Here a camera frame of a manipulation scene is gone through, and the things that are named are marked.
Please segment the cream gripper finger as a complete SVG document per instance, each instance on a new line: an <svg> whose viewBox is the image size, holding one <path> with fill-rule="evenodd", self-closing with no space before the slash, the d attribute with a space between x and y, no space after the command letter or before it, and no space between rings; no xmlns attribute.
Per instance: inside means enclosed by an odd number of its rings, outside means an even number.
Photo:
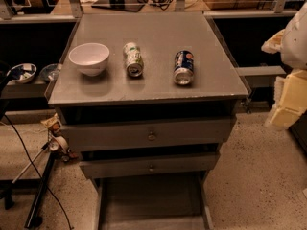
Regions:
<svg viewBox="0 0 307 230"><path fill-rule="evenodd" d="M288 129L307 110L307 71L293 70L285 78L277 77L274 83L274 105L266 127Z"/></svg>
<svg viewBox="0 0 307 230"><path fill-rule="evenodd" d="M270 37L264 44L261 46L261 50L268 54L275 54L281 49L281 41L284 35L285 30L282 29L272 37Z"/></svg>

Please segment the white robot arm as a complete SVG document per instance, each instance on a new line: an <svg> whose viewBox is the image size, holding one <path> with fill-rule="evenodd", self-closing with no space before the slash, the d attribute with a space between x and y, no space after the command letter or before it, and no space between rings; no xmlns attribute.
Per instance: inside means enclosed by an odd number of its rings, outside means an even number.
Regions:
<svg viewBox="0 0 307 230"><path fill-rule="evenodd" d="M274 83L274 105L266 126L288 129L307 111L307 3L287 26L264 42L263 52L280 53L281 61L292 68Z"/></svg>

